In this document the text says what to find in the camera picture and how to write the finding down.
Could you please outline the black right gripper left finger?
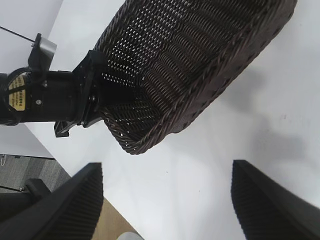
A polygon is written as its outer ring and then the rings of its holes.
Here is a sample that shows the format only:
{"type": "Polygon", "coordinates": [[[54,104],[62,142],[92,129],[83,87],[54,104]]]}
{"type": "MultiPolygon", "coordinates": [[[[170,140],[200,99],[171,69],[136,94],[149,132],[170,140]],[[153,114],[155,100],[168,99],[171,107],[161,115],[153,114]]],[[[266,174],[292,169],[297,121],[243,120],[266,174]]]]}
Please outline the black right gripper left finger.
{"type": "Polygon", "coordinates": [[[90,240],[104,202],[100,162],[83,167],[55,191],[31,178],[0,195],[2,240],[90,240]]]}

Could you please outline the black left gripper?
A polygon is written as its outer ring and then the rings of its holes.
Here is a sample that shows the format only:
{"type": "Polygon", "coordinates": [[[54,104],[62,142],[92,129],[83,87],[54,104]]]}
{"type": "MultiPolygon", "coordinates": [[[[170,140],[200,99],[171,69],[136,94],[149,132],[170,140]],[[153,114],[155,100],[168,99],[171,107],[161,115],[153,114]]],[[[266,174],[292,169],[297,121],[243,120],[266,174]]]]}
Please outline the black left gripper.
{"type": "Polygon", "coordinates": [[[135,89],[105,75],[107,58],[89,50],[73,71],[48,71],[43,84],[30,89],[27,122],[53,122],[57,138],[72,127],[88,128],[102,120],[99,107],[132,103],[135,89]]]}

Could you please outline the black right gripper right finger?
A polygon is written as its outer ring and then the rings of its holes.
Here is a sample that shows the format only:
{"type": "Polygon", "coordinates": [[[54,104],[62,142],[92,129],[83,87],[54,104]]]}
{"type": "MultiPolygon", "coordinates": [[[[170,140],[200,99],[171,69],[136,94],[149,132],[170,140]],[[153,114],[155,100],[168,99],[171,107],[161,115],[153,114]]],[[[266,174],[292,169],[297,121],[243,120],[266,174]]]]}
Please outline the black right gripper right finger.
{"type": "Polygon", "coordinates": [[[234,160],[231,201],[247,240],[318,240],[320,210],[246,160],[234,160]]]}

